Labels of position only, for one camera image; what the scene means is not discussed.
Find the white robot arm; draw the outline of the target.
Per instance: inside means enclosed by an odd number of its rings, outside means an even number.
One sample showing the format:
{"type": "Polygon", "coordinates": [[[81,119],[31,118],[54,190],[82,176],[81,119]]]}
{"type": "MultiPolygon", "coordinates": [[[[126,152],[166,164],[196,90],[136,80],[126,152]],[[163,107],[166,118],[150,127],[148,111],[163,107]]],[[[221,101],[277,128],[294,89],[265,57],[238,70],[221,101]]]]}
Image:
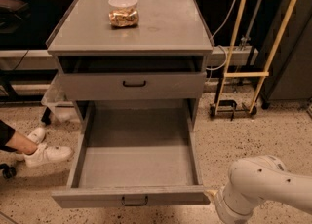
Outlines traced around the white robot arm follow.
{"type": "Polygon", "coordinates": [[[239,159],[230,166],[228,179],[219,190],[204,192],[224,224],[246,224],[266,201],[312,213],[312,177],[288,172],[275,156],[239,159]]]}

